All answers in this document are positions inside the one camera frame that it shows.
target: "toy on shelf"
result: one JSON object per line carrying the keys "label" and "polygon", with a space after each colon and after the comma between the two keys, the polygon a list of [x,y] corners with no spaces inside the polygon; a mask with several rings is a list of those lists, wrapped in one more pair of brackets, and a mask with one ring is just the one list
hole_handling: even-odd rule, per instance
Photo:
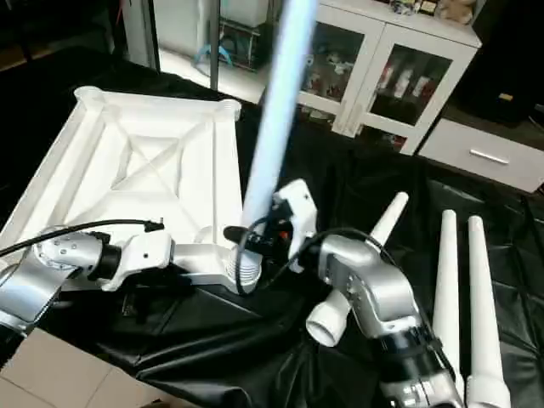
{"label": "toy on shelf", "polygon": [[468,24],[473,19],[476,0],[442,0],[437,15],[444,20]]}
{"label": "toy on shelf", "polygon": [[421,0],[391,0],[389,5],[396,14],[411,15],[417,13]]}

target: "black tablecloth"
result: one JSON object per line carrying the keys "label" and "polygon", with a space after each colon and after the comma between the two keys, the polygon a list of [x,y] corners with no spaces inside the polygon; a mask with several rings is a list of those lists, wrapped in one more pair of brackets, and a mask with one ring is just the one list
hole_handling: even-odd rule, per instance
{"label": "black tablecloth", "polygon": [[[8,159],[0,173],[3,222],[75,105],[73,90],[82,85],[190,99],[224,98],[177,76],[77,49],[2,73],[0,90],[3,105],[8,105],[2,117],[3,154]],[[260,114],[257,106],[244,104],[236,123],[242,190]],[[320,229],[351,225],[370,230],[394,194],[408,192],[409,204],[388,248],[430,315],[441,212],[446,208],[457,212],[465,375],[470,372],[466,220],[480,215],[513,406],[544,406],[541,207],[417,157],[366,151],[355,140],[309,123],[293,127],[280,183],[295,178],[308,182],[320,209]],[[152,283],[152,287],[127,285],[116,293],[63,295],[42,327],[142,381],[203,406],[372,405],[377,368],[353,319],[336,348],[317,345],[304,330],[308,312],[328,291],[311,271],[286,275],[269,290],[243,299],[222,287],[188,287],[168,276]],[[138,313],[122,315],[126,298],[133,299]]]}

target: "white tube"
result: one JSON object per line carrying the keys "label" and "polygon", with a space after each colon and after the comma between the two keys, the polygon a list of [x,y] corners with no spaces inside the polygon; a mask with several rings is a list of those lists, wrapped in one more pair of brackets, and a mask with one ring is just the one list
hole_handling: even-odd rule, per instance
{"label": "white tube", "polygon": [[[405,192],[398,193],[377,221],[371,236],[380,244],[385,245],[387,242],[407,202],[408,195]],[[339,290],[333,289],[327,299],[315,306],[309,314],[306,330],[316,342],[334,347],[342,338],[350,310],[348,299]]]}
{"label": "white tube", "polygon": [[[242,224],[245,226],[269,212],[297,107],[317,6],[317,0],[288,0],[284,7],[244,200]],[[260,255],[244,252],[241,257],[242,284],[255,285],[260,264]],[[231,264],[229,275],[232,279],[233,269]]]}
{"label": "white tube", "polygon": [[467,405],[509,408],[510,393],[502,376],[501,348],[482,218],[468,219],[470,257],[470,327],[472,373]]}
{"label": "white tube", "polygon": [[314,340],[326,347],[334,347],[346,330],[346,317],[351,310],[346,297],[333,289],[325,302],[314,307],[306,319],[306,330]]}
{"label": "white tube", "polygon": [[457,268],[457,217],[442,212],[439,266],[434,294],[433,331],[456,374],[457,392],[463,399],[465,384],[459,370],[459,283]]}
{"label": "white tube", "polygon": [[372,238],[380,244],[385,245],[391,235],[391,231],[393,231],[394,226],[397,224],[397,221],[399,221],[400,214],[402,214],[405,209],[407,202],[408,195],[404,191],[397,193],[376,225],[374,225],[374,228],[371,231]]}

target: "shelf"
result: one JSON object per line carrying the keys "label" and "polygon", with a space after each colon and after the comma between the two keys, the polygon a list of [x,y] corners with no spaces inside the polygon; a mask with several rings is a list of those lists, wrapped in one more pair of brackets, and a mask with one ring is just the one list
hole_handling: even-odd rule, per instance
{"label": "shelf", "polygon": [[320,4],[364,15],[371,19],[424,32],[456,43],[479,48],[482,42],[470,25],[461,25],[454,21],[441,20],[425,14],[396,14],[387,4],[375,0],[320,0]]}

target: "drawer handle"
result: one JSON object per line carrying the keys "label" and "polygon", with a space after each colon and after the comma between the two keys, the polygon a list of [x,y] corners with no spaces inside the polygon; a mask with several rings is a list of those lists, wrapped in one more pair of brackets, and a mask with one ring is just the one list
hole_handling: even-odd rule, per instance
{"label": "drawer handle", "polygon": [[503,166],[507,166],[508,164],[510,164],[509,160],[501,159],[500,157],[495,157],[495,156],[492,156],[492,155],[488,155],[487,153],[484,153],[484,152],[476,150],[476,149],[471,149],[470,154],[473,155],[473,156],[482,157],[482,158],[487,159],[487,160],[489,160],[491,162],[502,164]]}

